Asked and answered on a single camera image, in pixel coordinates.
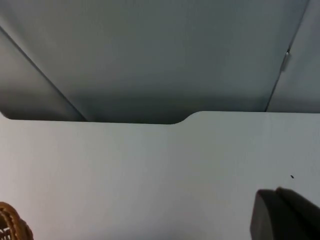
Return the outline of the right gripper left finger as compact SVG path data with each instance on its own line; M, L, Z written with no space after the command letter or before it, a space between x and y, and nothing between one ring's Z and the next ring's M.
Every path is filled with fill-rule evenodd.
M257 191L250 235L253 240L289 240L298 235L294 213L274 190Z

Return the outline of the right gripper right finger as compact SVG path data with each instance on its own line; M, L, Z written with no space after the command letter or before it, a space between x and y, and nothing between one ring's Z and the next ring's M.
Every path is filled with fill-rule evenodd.
M291 208L311 240L320 239L320 207L292 189L279 187L277 194Z

